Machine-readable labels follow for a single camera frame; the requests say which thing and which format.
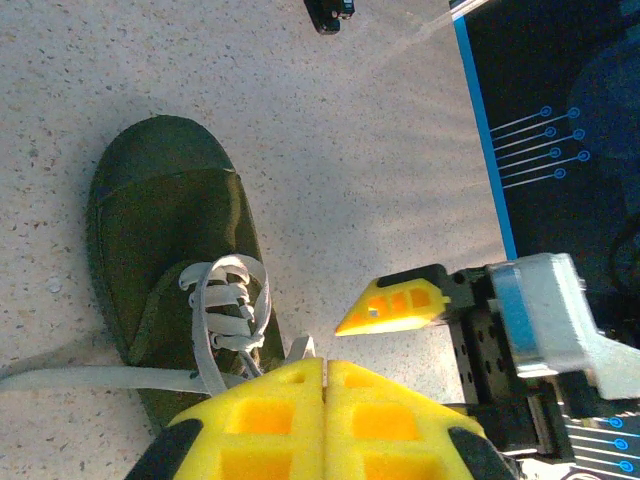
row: shoe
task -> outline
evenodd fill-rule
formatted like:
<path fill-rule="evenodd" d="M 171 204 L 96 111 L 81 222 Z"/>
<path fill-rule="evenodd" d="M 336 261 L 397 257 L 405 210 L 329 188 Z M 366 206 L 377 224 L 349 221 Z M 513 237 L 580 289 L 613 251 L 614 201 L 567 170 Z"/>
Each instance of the shoe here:
<path fill-rule="evenodd" d="M 91 277 L 123 362 L 197 375 L 190 292 L 180 288 L 181 274 L 229 254 L 261 260 L 249 204 L 229 157 L 196 122 L 151 118 L 129 127 L 107 147 L 89 195 Z M 241 317 L 240 309 L 242 302 L 240 308 L 221 311 Z M 258 363 L 259 350 L 261 371 L 284 360 L 273 311 L 267 320 L 262 347 L 251 355 Z M 241 352 L 222 348 L 213 357 L 223 373 L 251 376 Z M 156 431 L 206 398 L 161 390 L 139 393 Z"/>

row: yellow foam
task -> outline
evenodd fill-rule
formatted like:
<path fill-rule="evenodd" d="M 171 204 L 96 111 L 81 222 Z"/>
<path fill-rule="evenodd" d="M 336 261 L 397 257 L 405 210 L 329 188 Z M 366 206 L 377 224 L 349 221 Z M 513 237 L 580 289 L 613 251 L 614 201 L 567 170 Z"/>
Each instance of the yellow foam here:
<path fill-rule="evenodd" d="M 204 427 L 175 480 L 323 478 L 323 360 L 280 367 L 178 415 Z"/>
<path fill-rule="evenodd" d="M 474 420 L 349 362 L 301 360 L 178 415 L 204 427 L 176 480 L 472 480 L 449 439 Z"/>
<path fill-rule="evenodd" d="M 422 278 L 378 287 L 374 280 L 347 312 L 337 336 L 416 330 L 443 314 L 450 299 Z"/>

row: white shoelace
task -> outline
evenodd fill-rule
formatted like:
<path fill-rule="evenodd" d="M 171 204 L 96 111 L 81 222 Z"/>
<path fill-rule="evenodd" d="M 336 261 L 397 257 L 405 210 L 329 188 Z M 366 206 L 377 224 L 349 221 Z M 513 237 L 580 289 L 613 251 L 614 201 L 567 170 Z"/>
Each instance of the white shoelace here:
<path fill-rule="evenodd" d="M 239 281 L 229 283 L 230 275 Z M 251 278 L 261 287 L 253 307 L 247 291 Z M 196 263 L 186 268 L 180 275 L 180 288 L 187 290 L 193 284 L 196 289 L 189 297 L 193 308 L 193 353 L 209 392 L 213 395 L 225 389 L 212 349 L 237 351 L 251 377 L 262 375 L 251 351 L 262 347 L 271 316 L 269 278 L 264 266 L 246 255 L 227 255 L 212 264 Z M 230 305 L 238 307 L 242 317 L 207 311 Z"/>
<path fill-rule="evenodd" d="M 230 282 L 230 275 L 239 280 Z M 261 287 L 253 306 L 247 290 L 251 278 Z M 262 347 L 271 315 L 269 279 L 264 266 L 246 255 L 228 255 L 214 263 L 196 263 L 187 267 L 179 279 L 179 287 L 183 290 L 188 290 L 194 284 L 195 291 L 189 297 L 189 305 L 193 309 L 193 353 L 198 372 L 120 366 L 30 370 L 1 377 L 0 392 L 107 387 L 149 388 L 213 396 L 245 381 L 238 375 L 220 372 L 212 351 L 219 348 L 237 351 L 250 377 L 262 375 L 251 351 Z M 207 311 L 230 305 L 237 306 L 242 316 Z M 310 336 L 299 337 L 291 345 L 285 364 L 314 356 L 313 339 Z"/>

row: blue line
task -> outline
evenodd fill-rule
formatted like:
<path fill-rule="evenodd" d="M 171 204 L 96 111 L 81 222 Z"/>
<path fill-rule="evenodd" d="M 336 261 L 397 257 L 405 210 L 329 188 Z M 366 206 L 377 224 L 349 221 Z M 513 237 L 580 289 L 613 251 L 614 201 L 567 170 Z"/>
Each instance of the blue line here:
<path fill-rule="evenodd" d="M 535 140 L 536 138 L 540 138 L 540 137 L 549 137 L 549 135 L 547 135 L 546 132 L 542 132 L 542 133 L 540 133 L 538 135 L 534 135 L 533 137 L 523 138 L 522 140 L 517 140 L 515 142 L 507 143 L 506 145 L 502 145 L 500 147 L 496 147 L 495 151 L 497 152 L 498 150 L 502 150 L 503 148 L 513 147 L 514 145 L 518 145 L 520 143 L 528 142 L 529 140 Z"/>
<path fill-rule="evenodd" d="M 517 133 L 522 133 L 522 132 L 525 132 L 527 130 L 531 130 L 532 128 L 536 128 L 536 127 L 539 127 L 541 125 L 546 125 L 547 123 L 555 122 L 556 120 L 560 120 L 561 118 L 565 118 L 565 117 L 568 117 L 568 116 L 569 116 L 569 114 L 565 113 L 564 115 L 560 115 L 558 117 L 552 118 L 551 120 L 547 120 L 545 122 L 536 123 L 535 125 L 531 125 L 530 127 L 521 128 L 520 130 L 516 130 L 515 132 L 507 133 L 505 135 L 502 135 L 501 137 L 496 137 L 496 138 L 493 139 L 493 141 L 496 142 L 498 140 L 502 140 L 503 138 L 511 137 L 512 135 L 515 135 Z"/>
<path fill-rule="evenodd" d="M 520 160 L 519 162 L 509 163 L 507 165 L 503 165 L 498 168 L 498 170 L 504 170 L 505 168 L 515 167 L 517 165 L 522 165 L 523 163 L 533 162 L 534 160 L 539 160 L 541 158 L 550 157 L 550 153 L 545 153 L 544 155 L 538 155 L 536 157 L 527 158 L 526 160 Z"/>
<path fill-rule="evenodd" d="M 540 180 L 544 180 L 546 178 L 553 178 L 555 175 L 552 173 L 551 175 L 544 175 L 543 177 L 536 177 L 536 178 L 532 178 L 531 180 L 524 180 L 522 182 L 518 182 L 518 183 L 510 183 L 509 185 L 505 185 L 504 187 L 502 187 L 504 190 L 508 189 L 508 188 L 512 188 L 512 187 L 517 187 L 519 185 L 526 185 L 527 183 L 533 183 L 533 182 L 538 182 Z"/>
<path fill-rule="evenodd" d="M 501 178 L 504 180 L 505 178 L 517 177 L 518 175 L 524 175 L 525 173 L 535 172 L 535 171 L 538 171 L 538 170 L 542 170 L 543 168 L 555 167 L 556 165 L 561 165 L 563 163 L 572 162 L 573 160 L 577 160 L 577 159 L 578 159 L 578 157 L 571 157 L 571 158 L 567 158 L 566 160 L 560 160 L 559 162 L 548 163 L 546 165 L 541 165 L 539 167 L 530 168 L 528 170 L 522 170 L 521 172 L 511 173 L 511 174 L 505 175 L 504 177 L 501 177 Z"/>
<path fill-rule="evenodd" d="M 541 143 L 540 145 L 536 145 L 535 147 L 525 148 L 524 150 L 518 150 L 517 152 L 510 153 L 509 155 L 504 155 L 502 157 L 498 157 L 496 160 L 502 160 L 503 158 L 513 157 L 515 155 L 520 155 L 521 153 L 530 152 L 531 150 L 535 150 L 537 148 L 546 147 L 547 145 L 553 145 L 554 143 L 564 142 L 565 140 L 569 140 L 573 138 L 573 135 L 569 135 L 568 137 L 559 138 L 558 140 L 554 140 L 552 142 Z"/>
<path fill-rule="evenodd" d="M 618 450 L 624 451 L 623 448 L 620 448 L 618 450 L 602 450 L 601 448 L 583 447 L 581 445 L 573 445 L 573 444 L 571 445 L 575 450 L 584 450 L 585 452 L 599 453 L 601 455 L 612 455 L 614 457 L 625 457 L 625 458 L 631 458 L 632 460 L 640 460 L 640 457 L 637 455 L 629 455 L 628 453 L 620 453 L 618 451 Z"/>
<path fill-rule="evenodd" d="M 516 123 L 524 122 L 525 120 L 529 120 L 530 118 L 535 118 L 535 117 L 539 117 L 539 116 L 540 116 L 540 112 L 534 113 L 533 115 L 529 115 L 528 117 L 522 117 L 522 118 L 519 118 L 518 120 L 514 120 L 513 122 L 505 123 L 504 125 L 500 125 L 499 127 L 492 128 L 489 131 L 490 132 L 495 132 L 496 130 L 500 130 L 501 128 L 510 127 L 511 125 L 515 125 Z"/>
<path fill-rule="evenodd" d="M 610 445 L 615 445 L 616 442 L 613 440 L 601 440 L 599 438 L 593 437 L 582 437 L 580 435 L 569 435 L 569 438 L 573 438 L 575 440 L 584 440 L 585 442 L 595 442 L 595 443 L 608 443 Z"/>
<path fill-rule="evenodd" d="M 574 428 L 576 430 L 585 430 L 585 431 L 589 431 L 589 432 L 597 432 L 597 433 L 611 433 L 613 435 L 624 435 L 625 437 L 636 437 L 636 438 L 640 438 L 640 435 L 638 435 L 637 433 L 627 433 L 627 432 L 620 432 L 620 431 L 612 431 L 612 430 L 604 430 L 602 428 L 589 428 L 589 427 L 580 427 L 578 425 L 569 425 L 566 424 L 565 425 L 567 428 Z"/>
<path fill-rule="evenodd" d="M 509 222 L 509 211 L 507 210 L 507 202 L 502 191 L 502 183 L 500 182 L 500 172 L 498 172 L 498 163 L 493 151 L 493 143 L 491 141 L 491 133 L 489 131 L 489 122 L 487 121 L 487 113 L 484 109 L 482 100 L 482 91 L 480 90 L 480 82 L 478 80 L 478 72 L 473 62 L 473 53 L 471 52 L 471 43 L 467 34 L 467 25 L 464 17 L 453 22 L 453 28 L 456 31 L 458 39 L 458 48 L 462 57 L 462 64 L 467 77 L 467 85 L 469 87 L 469 95 L 471 96 L 471 104 L 476 117 L 476 125 L 480 134 L 480 143 L 484 152 L 484 160 L 487 164 L 487 173 L 489 174 L 489 184 L 493 193 L 493 202 L 496 205 L 496 213 L 498 214 L 498 222 L 500 222 L 500 231 L 502 232 L 502 243 L 507 254 L 507 259 L 513 260 L 518 257 L 516 253 L 516 244 L 513 239 L 513 231 Z"/>

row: terrazzo floor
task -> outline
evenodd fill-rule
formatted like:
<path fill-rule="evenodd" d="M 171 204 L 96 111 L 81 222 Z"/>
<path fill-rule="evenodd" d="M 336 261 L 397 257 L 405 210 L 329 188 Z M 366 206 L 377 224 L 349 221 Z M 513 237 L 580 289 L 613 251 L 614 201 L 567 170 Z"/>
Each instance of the terrazzo floor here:
<path fill-rule="evenodd" d="M 105 146 L 164 113 L 241 173 L 285 345 L 459 400 L 446 329 L 333 337 L 376 276 L 504 258 L 447 8 L 361 0 L 325 37 L 301 0 L 2 2 L 0 373 L 119 362 L 83 212 Z M 123 478 L 151 441 L 134 391 L 1 394 L 0 425 L 3 479 Z"/>

